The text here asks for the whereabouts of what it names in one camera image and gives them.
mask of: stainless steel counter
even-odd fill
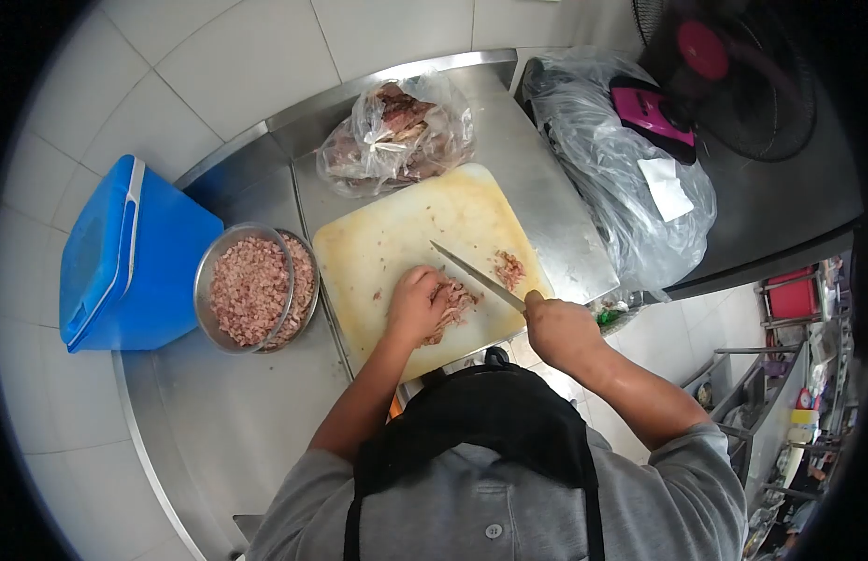
[[[467,65],[486,58],[474,55],[449,58],[462,61],[451,70],[438,63],[472,106],[474,161],[487,166],[506,193],[558,297],[589,302],[612,290],[618,280],[585,204],[508,95],[511,72],[505,64]],[[349,96],[321,95],[349,112]],[[315,155],[293,149],[312,148],[305,137],[294,141],[294,129],[287,128],[291,122],[305,129],[306,118],[282,113],[245,133],[256,133],[255,139],[227,147],[226,160],[210,157],[213,166],[189,173],[194,184],[186,192],[226,224],[255,220],[303,231],[311,240],[321,226],[373,199],[330,191],[316,176]],[[246,549],[233,516],[266,510],[359,367],[349,356],[344,360],[336,321],[322,300],[304,334],[277,353],[226,355],[193,331],[159,351],[117,357],[142,463],[195,555],[221,560]]]

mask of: hand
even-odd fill
[[[585,306],[551,299],[531,290],[524,298],[527,336],[543,362],[563,373],[582,375],[594,351],[607,346],[599,325]]]
[[[384,336],[410,348],[421,345],[422,339],[434,333],[446,310],[448,294],[438,290],[438,284],[445,280],[443,273],[430,265],[414,266],[403,273],[390,300]]]

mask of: meat in plastic bag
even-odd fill
[[[705,256],[717,200],[698,162],[675,162],[693,209],[664,221],[637,160],[671,155],[621,124],[609,94],[609,80],[621,74],[654,84],[640,66],[606,51],[578,48],[538,57],[525,72],[524,99],[592,209],[620,288],[649,291],[668,301],[663,289],[683,279]]]
[[[316,153],[316,171],[340,195],[374,196],[435,177],[474,153],[472,110],[430,71],[362,93]]]

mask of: knife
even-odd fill
[[[443,254],[444,257],[449,259],[456,266],[461,268],[463,271],[468,273],[474,278],[474,280],[478,281],[482,285],[486,286],[493,294],[501,298],[508,305],[517,309],[519,312],[524,313],[524,301],[521,298],[513,295],[508,292],[505,286],[500,285],[495,280],[491,279],[489,276],[484,275],[478,269],[469,265],[462,259],[459,259],[454,253],[452,253],[447,248],[443,247],[436,241],[431,240],[431,244],[434,246],[434,249]]]

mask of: stainless steel bowl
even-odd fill
[[[228,248],[234,246],[238,241],[250,237],[277,243],[284,252],[287,278],[294,278],[294,263],[290,257],[290,252],[287,251],[284,240],[274,228],[270,228],[265,224],[245,222],[234,225],[223,231],[209,245],[206,252],[203,253],[201,263],[197,265],[197,275],[194,277],[194,310],[197,312],[197,323],[200,324],[201,329],[207,334],[209,340],[219,349],[229,354],[252,353],[265,346],[271,338],[275,337],[275,334],[281,328],[281,324],[284,323],[284,318],[290,310],[290,303],[294,297],[294,283],[288,283],[287,299],[281,311],[281,317],[278,318],[275,327],[272,328],[269,335],[256,345],[238,345],[225,331],[219,329],[215,313],[209,308],[209,286],[212,284],[213,266],[215,265],[215,261],[228,251]]]
[[[294,333],[294,336],[292,338],[290,338],[290,341],[286,341],[286,342],[284,342],[278,346],[274,346],[271,348],[261,348],[261,349],[256,351],[257,354],[268,354],[268,353],[274,353],[275,351],[280,351],[285,346],[288,346],[291,343],[293,343],[294,341],[296,341],[296,338],[300,337],[300,334],[303,333],[303,331],[306,329],[306,326],[309,325],[309,320],[312,320],[313,314],[316,313],[316,304],[318,303],[318,300],[319,300],[319,288],[320,288],[320,285],[322,283],[322,276],[320,275],[319,265],[318,265],[318,262],[316,261],[316,253],[314,253],[313,249],[311,247],[309,247],[309,244],[306,243],[305,241],[303,241],[303,238],[301,238],[300,236],[293,233],[293,231],[285,230],[284,228],[275,228],[275,230],[277,230],[278,233],[280,233],[282,235],[287,235],[288,237],[299,241],[300,244],[303,245],[303,247],[306,249],[306,253],[309,254],[309,260],[311,260],[313,262],[313,273],[314,273],[313,278],[314,278],[316,284],[315,284],[315,288],[313,289],[312,299],[309,301],[309,307],[306,308],[306,317],[303,319],[303,323],[300,324],[300,327],[297,328],[296,332]]]

